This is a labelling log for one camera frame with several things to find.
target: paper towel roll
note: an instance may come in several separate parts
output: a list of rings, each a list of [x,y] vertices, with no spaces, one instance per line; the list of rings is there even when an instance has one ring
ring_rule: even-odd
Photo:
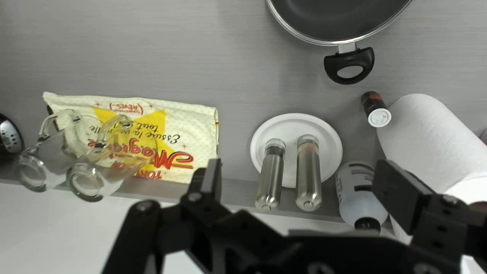
[[[389,107],[392,122],[377,130],[387,160],[442,194],[465,177],[487,176],[487,147],[439,101],[407,95]]]

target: white round base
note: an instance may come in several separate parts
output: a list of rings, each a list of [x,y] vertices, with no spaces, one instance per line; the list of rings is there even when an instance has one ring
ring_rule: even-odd
[[[266,144],[270,139],[279,139],[285,144],[282,188],[295,189],[296,141],[304,135],[317,139],[320,182],[330,179],[342,159],[339,136],[323,121],[301,113],[275,116],[258,127],[249,145],[249,156],[255,170],[259,173]]]

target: white countertop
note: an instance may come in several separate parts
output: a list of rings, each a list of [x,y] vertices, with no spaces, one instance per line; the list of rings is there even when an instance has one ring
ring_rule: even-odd
[[[65,191],[33,194],[0,182],[0,273],[100,273],[126,211],[135,201],[109,197],[89,205]],[[264,221],[282,235],[287,230],[348,230],[339,223],[314,220],[264,215]],[[183,253],[177,253],[167,258],[167,273],[200,272]]]

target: metal pot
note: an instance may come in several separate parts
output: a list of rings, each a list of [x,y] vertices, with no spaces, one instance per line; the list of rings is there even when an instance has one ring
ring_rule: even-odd
[[[374,68],[374,51],[355,43],[384,29],[410,0],[266,0],[278,25],[291,37],[314,46],[336,48],[323,58],[325,74],[349,86]]]

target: silver cylinder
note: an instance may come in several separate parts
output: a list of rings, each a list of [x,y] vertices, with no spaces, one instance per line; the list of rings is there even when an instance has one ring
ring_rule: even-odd
[[[322,201],[320,174],[319,174],[319,150],[313,136],[301,136],[298,139],[296,156],[296,197],[295,205],[302,212],[314,212]]]
[[[255,208],[259,211],[270,211],[278,206],[284,150],[284,142],[278,139],[272,139],[266,144],[255,198]]]

